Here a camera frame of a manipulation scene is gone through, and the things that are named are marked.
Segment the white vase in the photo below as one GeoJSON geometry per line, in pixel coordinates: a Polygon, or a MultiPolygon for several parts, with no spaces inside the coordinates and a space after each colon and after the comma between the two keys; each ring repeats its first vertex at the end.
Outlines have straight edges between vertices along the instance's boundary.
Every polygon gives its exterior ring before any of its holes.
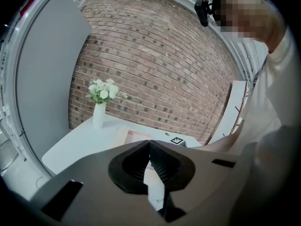
{"type": "Polygon", "coordinates": [[[103,126],[103,120],[105,115],[105,103],[95,104],[93,112],[93,127],[100,129],[103,126]]]}

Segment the brick wall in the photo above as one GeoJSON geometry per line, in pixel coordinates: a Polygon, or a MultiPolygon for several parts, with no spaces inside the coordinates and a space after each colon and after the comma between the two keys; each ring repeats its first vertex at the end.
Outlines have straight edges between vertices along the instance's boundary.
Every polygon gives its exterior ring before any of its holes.
{"type": "Polygon", "coordinates": [[[193,136],[205,143],[222,115],[233,80],[228,52],[196,15],[173,0],[86,0],[92,32],[75,66],[70,128],[93,114],[91,77],[112,78],[127,100],[107,114],[193,136]]]}

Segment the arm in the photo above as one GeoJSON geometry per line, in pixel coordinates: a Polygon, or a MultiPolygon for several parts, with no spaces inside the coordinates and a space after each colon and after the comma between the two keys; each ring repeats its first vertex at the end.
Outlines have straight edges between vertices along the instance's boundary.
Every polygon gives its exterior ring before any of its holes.
{"type": "Polygon", "coordinates": [[[244,124],[244,121],[241,121],[238,129],[233,134],[223,137],[223,138],[221,138],[211,144],[208,144],[208,145],[193,147],[193,149],[225,153],[225,152],[229,151],[230,148],[233,146],[233,144],[236,142],[236,140],[241,132],[241,129],[243,127],[243,124],[244,124]]]}

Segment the person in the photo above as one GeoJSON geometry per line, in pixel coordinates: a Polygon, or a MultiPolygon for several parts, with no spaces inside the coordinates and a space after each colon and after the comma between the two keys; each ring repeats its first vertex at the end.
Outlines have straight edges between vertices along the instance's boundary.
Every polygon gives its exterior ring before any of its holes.
{"type": "Polygon", "coordinates": [[[245,145],[281,126],[298,125],[300,58],[293,36],[278,11],[265,0],[213,0],[213,17],[222,32],[266,44],[269,53],[249,86],[239,128],[214,143],[195,147],[240,154],[245,145]]]}

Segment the tabletop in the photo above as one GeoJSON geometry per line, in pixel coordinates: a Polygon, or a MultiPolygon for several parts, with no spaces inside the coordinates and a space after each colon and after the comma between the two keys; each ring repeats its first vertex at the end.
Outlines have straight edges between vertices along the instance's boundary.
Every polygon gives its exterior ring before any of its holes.
{"type": "Polygon", "coordinates": [[[143,126],[107,114],[104,118],[103,127],[96,129],[93,127],[92,119],[91,117],[80,124],[46,152],[42,157],[45,166],[58,174],[85,156],[119,146],[116,137],[118,137],[121,128],[128,128],[149,135],[151,140],[170,143],[172,139],[179,137],[186,141],[187,147],[202,146],[193,137],[143,126]]]}

